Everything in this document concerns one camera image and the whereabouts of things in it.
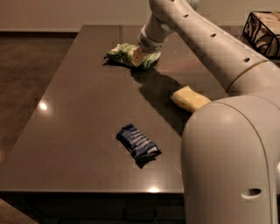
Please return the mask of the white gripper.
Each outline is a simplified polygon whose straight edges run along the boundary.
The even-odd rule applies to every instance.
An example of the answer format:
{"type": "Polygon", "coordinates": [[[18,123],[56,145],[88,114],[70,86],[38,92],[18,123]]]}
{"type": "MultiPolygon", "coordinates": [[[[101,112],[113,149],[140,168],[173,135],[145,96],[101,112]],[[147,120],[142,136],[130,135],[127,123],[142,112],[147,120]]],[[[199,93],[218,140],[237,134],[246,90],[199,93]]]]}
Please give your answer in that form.
{"type": "Polygon", "coordinates": [[[144,26],[137,41],[140,47],[134,50],[131,63],[135,67],[139,67],[144,61],[144,53],[155,53],[160,50],[164,43],[163,30],[161,28],[153,28],[144,26]]]}

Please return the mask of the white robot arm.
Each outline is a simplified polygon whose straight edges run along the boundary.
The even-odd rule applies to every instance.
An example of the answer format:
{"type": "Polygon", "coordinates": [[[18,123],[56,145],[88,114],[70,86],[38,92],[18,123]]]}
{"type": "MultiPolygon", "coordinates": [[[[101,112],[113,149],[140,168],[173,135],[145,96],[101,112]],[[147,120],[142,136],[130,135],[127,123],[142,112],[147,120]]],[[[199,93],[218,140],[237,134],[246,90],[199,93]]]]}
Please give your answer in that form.
{"type": "Polygon", "coordinates": [[[176,32],[227,92],[196,110],[182,135],[187,224],[278,224],[280,70],[196,12],[198,0],[149,0],[145,53],[176,32]]]}

